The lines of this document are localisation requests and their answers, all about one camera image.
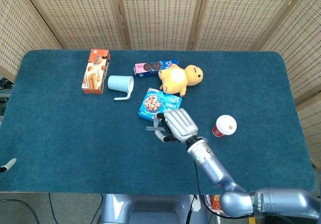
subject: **red paper cup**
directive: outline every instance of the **red paper cup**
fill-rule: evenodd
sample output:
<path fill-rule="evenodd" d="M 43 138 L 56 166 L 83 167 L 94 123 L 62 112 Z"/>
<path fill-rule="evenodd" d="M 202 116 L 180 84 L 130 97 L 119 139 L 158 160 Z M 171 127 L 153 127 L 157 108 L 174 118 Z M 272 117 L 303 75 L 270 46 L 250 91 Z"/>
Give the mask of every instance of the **red paper cup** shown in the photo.
<path fill-rule="evenodd" d="M 212 132 L 216 137 L 222 137 L 224 135 L 234 134 L 236 128 L 237 124 L 232 116 L 222 115 L 216 120 Z"/>

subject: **cookie box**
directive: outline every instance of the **cookie box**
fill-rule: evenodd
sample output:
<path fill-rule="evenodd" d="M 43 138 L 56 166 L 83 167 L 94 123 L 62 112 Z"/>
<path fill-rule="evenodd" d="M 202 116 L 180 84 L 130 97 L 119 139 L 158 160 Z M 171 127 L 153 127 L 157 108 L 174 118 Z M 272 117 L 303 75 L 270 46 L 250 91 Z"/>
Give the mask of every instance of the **cookie box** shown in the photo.
<path fill-rule="evenodd" d="M 136 63 L 134 66 L 134 74 L 138 78 L 157 76 L 158 71 L 170 68 L 172 64 L 178 65 L 178 60 L 163 60 L 157 62 Z"/>
<path fill-rule="evenodd" d="M 109 60 L 108 50 L 91 49 L 81 86 L 85 93 L 102 94 Z"/>
<path fill-rule="evenodd" d="M 149 88 L 138 111 L 138 116 L 153 121 L 158 112 L 165 113 L 173 109 L 179 109 L 181 102 L 181 97 Z"/>

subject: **mug handle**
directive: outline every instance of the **mug handle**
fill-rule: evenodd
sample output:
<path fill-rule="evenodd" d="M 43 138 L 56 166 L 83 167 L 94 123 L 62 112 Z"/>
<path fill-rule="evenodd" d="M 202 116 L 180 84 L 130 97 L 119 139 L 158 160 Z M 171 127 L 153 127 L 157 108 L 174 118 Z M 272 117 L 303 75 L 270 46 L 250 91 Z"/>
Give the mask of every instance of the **mug handle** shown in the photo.
<path fill-rule="evenodd" d="M 127 93 L 126 97 L 116 97 L 114 100 L 128 100 L 130 98 L 131 92 Z"/>

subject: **stuffed toy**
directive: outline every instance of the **stuffed toy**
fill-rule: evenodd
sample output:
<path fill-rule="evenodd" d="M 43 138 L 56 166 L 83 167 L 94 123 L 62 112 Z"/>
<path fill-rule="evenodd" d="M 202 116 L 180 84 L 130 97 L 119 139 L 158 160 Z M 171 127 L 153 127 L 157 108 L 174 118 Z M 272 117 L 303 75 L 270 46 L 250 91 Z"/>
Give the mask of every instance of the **stuffed toy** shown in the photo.
<path fill-rule="evenodd" d="M 162 80 L 160 89 L 164 93 L 180 93 L 183 97 L 187 86 L 196 85 L 203 80 L 203 71 L 194 65 L 182 69 L 173 64 L 170 68 L 159 71 L 158 76 Z"/>

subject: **cup lid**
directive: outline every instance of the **cup lid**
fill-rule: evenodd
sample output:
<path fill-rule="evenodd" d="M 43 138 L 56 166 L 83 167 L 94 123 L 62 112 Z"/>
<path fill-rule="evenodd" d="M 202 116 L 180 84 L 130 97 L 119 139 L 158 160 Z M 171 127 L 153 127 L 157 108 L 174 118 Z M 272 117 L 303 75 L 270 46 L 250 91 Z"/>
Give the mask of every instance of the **cup lid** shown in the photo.
<path fill-rule="evenodd" d="M 229 115 L 222 115 L 216 120 L 216 127 L 223 135 L 231 135 L 236 131 L 235 119 Z"/>

